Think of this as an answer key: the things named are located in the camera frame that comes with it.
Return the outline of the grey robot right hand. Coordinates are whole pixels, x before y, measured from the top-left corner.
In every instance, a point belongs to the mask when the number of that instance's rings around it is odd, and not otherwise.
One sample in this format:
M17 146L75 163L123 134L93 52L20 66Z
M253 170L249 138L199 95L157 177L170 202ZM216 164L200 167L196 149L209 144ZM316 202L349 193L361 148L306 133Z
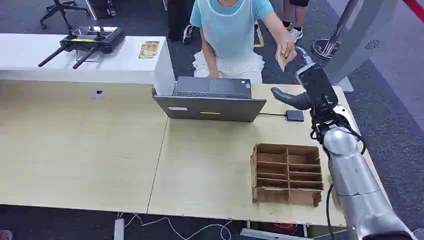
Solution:
M305 65L295 72L295 77L305 92L292 95L281 91L278 87L272 87L270 89L272 95L278 101L300 111L331 112L338 105L338 97L327 74L303 48L297 46L295 49L302 53L305 62Z

